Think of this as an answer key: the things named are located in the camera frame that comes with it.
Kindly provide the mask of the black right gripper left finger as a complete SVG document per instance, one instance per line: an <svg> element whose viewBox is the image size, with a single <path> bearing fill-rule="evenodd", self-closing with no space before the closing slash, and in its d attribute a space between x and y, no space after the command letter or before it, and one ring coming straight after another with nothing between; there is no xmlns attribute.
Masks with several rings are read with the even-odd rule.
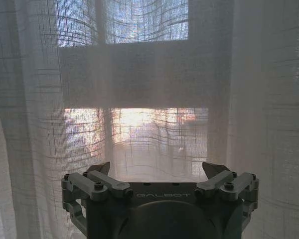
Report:
<svg viewBox="0 0 299 239"><path fill-rule="evenodd" d="M88 220L82 211L82 207L87 207L87 200L102 202L109 195L129 200L133 196L130 184L108 176L109 169L110 162L92 165L83 174L65 174L61 180L62 207L69 213L71 222L88 239Z"/></svg>

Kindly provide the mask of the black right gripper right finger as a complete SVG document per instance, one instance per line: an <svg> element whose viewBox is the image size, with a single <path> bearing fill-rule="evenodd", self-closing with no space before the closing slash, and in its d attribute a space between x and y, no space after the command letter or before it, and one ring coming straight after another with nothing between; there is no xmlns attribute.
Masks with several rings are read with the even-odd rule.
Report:
<svg viewBox="0 0 299 239"><path fill-rule="evenodd" d="M218 236L241 236L258 208L259 179L238 175L224 165L203 162L207 181L196 184L197 202L204 207Z"/></svg>

